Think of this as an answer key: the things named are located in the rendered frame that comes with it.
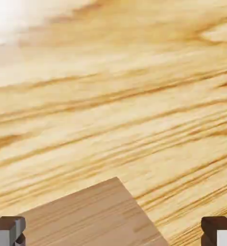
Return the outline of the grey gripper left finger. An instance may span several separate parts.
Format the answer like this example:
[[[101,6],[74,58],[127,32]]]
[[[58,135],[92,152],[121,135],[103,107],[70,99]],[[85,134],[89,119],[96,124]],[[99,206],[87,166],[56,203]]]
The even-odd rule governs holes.
[[[0,216],[0,246],[26,246],[25,228],[22,216]]]

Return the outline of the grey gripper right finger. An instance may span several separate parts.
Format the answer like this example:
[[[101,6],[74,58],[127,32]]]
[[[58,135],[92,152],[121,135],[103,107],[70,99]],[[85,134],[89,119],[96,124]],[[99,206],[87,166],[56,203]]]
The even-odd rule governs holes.
[[[201,246],[227,246],[227,216],[202,217]]]

